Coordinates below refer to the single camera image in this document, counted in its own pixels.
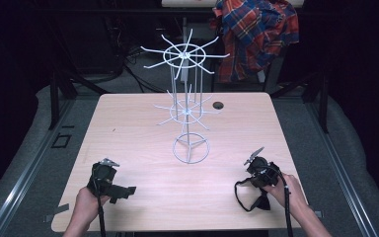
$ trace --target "wooden table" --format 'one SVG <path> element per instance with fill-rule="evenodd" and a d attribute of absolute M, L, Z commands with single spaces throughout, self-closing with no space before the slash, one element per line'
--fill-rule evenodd
<path fill-rule="evenodd" d="M 215 110 L 214 102 L 224 108 Z M 92 165 L 108 157 L 120 164 L 114 184 L 136 186 L 134 196 L 104 206 L 107 231 L 237 230 L 285 228 L 283 208 L 269 196 L 271 211 L 246 212 L 237 203 L 234 184 L 249 177 L 243 164 L 260 154 L 281 171 L 298 177 L 268 94 L 215 93 L 204 102 L 202 125 L 190 125 L 208 139 L 208 156 L 186 164 L 173 154 L 182 126 L 170 120 L 168 94 L 110 94 L 98 102 L 60 201 L 70 208 L 56 214 L 52 229 L 66 229 L 80 188 L 86 186 Z M 260 190 L 239 187 L 241 201 L 250 206 Z M 293 219 L 293 227 L 299 227 Z M 90 230 L 99 231 L 98 218 Z"/>
<path fill-rule="evenodd" d="M 163 7 L 204 7 L 212 8 L 217 0 L 162 0 Z M 304 0 L 288 0 L 295 8 L 300 8 L 304 4 Z"/>

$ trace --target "red plaid fabric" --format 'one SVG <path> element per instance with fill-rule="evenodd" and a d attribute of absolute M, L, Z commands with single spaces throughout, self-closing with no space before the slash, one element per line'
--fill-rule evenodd
<path fill-rule="evenodd" d="M 221 0 L 225 53 L 219 82 L 235 82 L 264 70 L 283 46 L 299 41 L 294 7 L 276 0 Z"/>

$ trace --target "black cable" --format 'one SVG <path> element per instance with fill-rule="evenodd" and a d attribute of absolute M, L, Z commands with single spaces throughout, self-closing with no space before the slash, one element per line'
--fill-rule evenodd
<path fill-rule="evenodd" d="M 86 80 L 89 81 L 89 82 L 92 82 L 94 84 L 99 84 L 99 83 L 103 83 L 103 82 L 113 81 L 115 78 L 117 78 L 120 75 L 121 75 L 120 72 L 115 72 L 115 73 L 111 73 L 111 74 L 109 74 L 107 76 L 98 78 L 98 79 L 89 79 L 89 78 L 86 78 Z"/>
<path fill-rule="evenodd" d="M 123 66 L 124 66 L 124 69 L 136 80 L 136 82 L 138 83 L 142 93 L 144 93 L 143 87 L 152 91 L 152 92 L 158 92 L 158 93 L 165 93 L 166 92 L 165 89 L 157 87 L 157 86 L 145 81 L 144 79 L 138 77 L 137 75 L 135 75 L 125 63 L 123 64 Z"/>
<path fill-rule="evenodd" d="M 101 229 L 101 236 L 106 237 L 106 223 L 104 221 L 104 209 L 103 206 L 101 205 L 101 193 L 100 193 L 100 186 L 97 185 L 97 182 L 95 182 L 95 175 L 94 171 L 92 171 L 92 177 L 94 181 L 94 187 L 95 190 L 97 191 L 97 200 L 98 200 L 98 216 L 100 218 L 100 229 Z"/>
<path fill-rule="evenodd" d="M 293 236 L 293 229 L 291 227 L 291 218 L 290 218 L 290 191 L 287 186 L 287 182 L 285 182 L 284 177 L 280 172 L 278 172 L 279 178 L 281 178 L 282 183 L 284 184 L 284 194 L 285 194 L 285 221 L 287 222 L 287 231 L 288 236 Z"/>

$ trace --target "white wire rack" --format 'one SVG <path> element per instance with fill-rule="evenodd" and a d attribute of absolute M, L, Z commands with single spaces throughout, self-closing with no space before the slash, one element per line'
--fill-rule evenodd
<path fill-rule="evenodd" d="M 208 112 L 202 107 L 202 104 L 211 98 L 202 98 L 202 72 L 214 74 L 214 72 L 207 70 L 203 67 L 203 63 L 208 57 L 226 57 L 228 55 L 208 55 L 205 48 L 212 43 L 215 43 L 218 38 L 206 43 L 203 46 L 190 43 L 192 30 L 190 30 L 187 42 L 173 44 L 164 36 L 162 39 L 166 41 L 170 47 L 165 50 L 155 50 L 141 47 L 145 51 L 162 53 L 163 61 L 151 66 L 144 66 L 145 68 L 155 68 L 157 66 L 168 64 L 171 68 L 171 84 L 172 93 L 168 91 L 169 96 L 172 98 L 172 105 L 170 107 L 155 106 L 156 108 L 169 110 L 170 117 L 158 124 L 163 124 L 170 120 L 174 120 L 182 124 L 181 134 L 175 139 L 173 143 L 173 151 L 175 157 L 180 161 L 187 164 L 194 164 L 204 160 L 209 153 L 208 140 L 199 133 L 190 132 L 190 125 L 197 122 L 202 127 L 208 130 L 200 120 L 206 113 L 218 114 L 218 112 Z M 188 72 L 190 69 L 194 70 L 194 86 L 188 83 Z M 184 77 L 185 97 L 178 98 L 177 94 L 177 79 Z"/>

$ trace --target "human arm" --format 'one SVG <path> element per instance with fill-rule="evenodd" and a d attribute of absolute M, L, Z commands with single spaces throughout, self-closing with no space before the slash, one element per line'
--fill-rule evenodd
<path fill-rule="evenodd" d="M 327 237 L 331 236 L 315 212 L 309 207 L 304 198 L 300 183 L 292 175 L 283 174 L 283 178 L 287 183 L 290 191 L 290 212 L 291 215 L 298 221 L 307 236 Z M 276 186 L 266 186 L 263 189 L 269 192 L 276 198 L 280 205 L 285 204 L 284 184 L 281 178 L 278 177 Z"/>
<path fill-rule="evenodd" d="M 101 197 L 101 205 L 107 202 L 110 197 Z M 63 237 L 82 236 L 88 230 L 91 222 L 98 215 L 98 200 L 88 188 L 79 190 L 76 196 L 75 207 L 69 225 Z"/>

